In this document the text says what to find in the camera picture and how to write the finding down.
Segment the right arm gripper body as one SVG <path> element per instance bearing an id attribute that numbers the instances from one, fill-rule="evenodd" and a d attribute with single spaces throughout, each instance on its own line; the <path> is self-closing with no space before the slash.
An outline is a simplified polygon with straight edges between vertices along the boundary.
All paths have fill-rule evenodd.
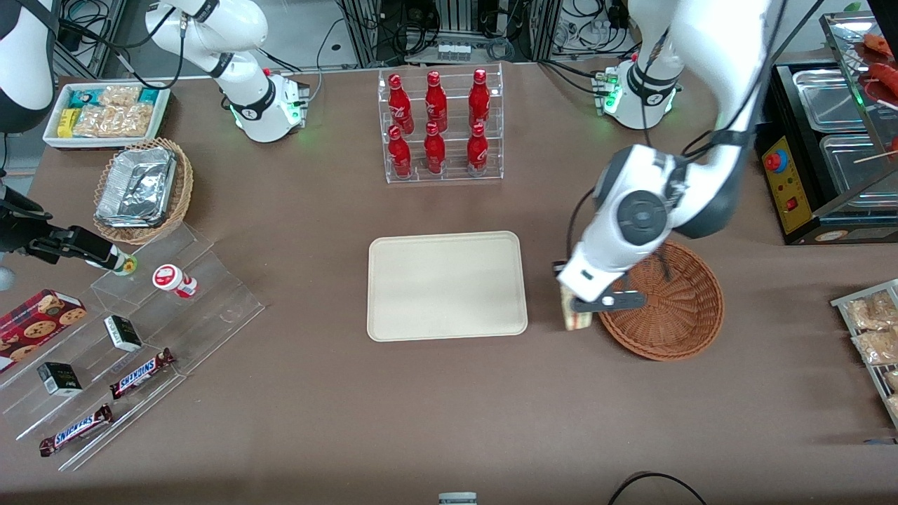
<path id="1" fill-rule="evenodd" d="M 62 230 L 49 224 L 52 217 L 47 212 L 2 210 L 1 253 L 19 253 L 51 264 L 68 257 L 61 240 L 53 235 Z"/>

